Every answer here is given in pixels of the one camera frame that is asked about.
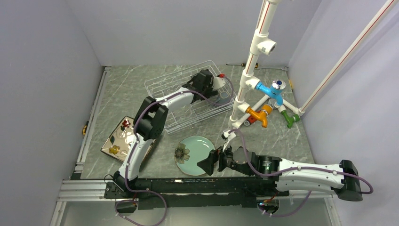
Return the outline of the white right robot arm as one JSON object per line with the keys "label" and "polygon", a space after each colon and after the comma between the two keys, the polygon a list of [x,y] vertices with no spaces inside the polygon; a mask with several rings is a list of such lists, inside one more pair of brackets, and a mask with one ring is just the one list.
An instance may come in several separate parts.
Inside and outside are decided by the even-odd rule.
{"label": "white right robot arm", "polygon": [[218,171],[230,168],[247,176],[263,177],[259,189],[264,195],[271,195],[275,191],[303,190],[336,194],[344,201],[363,200],[359,173],[350,160],[329,165],[309,164],[257,155],[240,146],[236,151],[230,147],[225,151],[221,147],[211,150],[208,157],[199,161],[197,166],[210,176],[214,173],[216,163],[219,164]]}

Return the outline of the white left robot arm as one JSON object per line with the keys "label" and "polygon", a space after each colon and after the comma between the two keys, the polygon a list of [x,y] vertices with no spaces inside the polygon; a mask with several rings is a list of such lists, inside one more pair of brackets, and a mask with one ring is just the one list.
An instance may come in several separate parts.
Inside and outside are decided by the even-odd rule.
{"label": "white left robot arm", "polygon": [[208,69],[201,70],[177,91],[160,98],[148,96],[144,99],[134,118],[133,143],[128,156],[112,178],[122,197],[134,194],[139,167],[149,145],[161,135],[169,112],[202,100],[220,106],[210,99],[219,94],[214,89],[214,79]]}

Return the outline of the grey dotted ceramic mug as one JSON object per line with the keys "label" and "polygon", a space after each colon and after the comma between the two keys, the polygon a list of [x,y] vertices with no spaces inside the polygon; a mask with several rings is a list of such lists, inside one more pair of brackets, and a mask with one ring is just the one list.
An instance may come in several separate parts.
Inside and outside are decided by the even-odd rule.
{"label": "grey dotted ceramic mug", "polygon": [[231,95],[225,91],[219,92],[214,105],[215,106],[223,106],[228,104],[231,101]]}

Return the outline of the teal flower ceramic plate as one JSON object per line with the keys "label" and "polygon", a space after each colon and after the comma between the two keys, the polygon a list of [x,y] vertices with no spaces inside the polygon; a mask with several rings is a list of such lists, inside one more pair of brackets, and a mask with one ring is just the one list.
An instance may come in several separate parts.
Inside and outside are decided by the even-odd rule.
{"label": "teal flower ceramic plate", "polygon": [[202,176],[206,172],[197,163],[206,159],[215,146],[202,136],[190,136],[180,141],[175,148],[174,159],[180,171],[189,176]]}

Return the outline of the brown rectangular floral plate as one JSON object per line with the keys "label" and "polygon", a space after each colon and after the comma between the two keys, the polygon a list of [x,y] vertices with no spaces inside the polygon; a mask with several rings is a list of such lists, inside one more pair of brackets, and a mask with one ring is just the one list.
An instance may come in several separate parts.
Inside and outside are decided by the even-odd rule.
{"label": "brown rectangular floral plate", "polygon": [[101,152],[119,162],[124,162],[133,144],[134,118],[125,116],[117,124],[101,147]]}

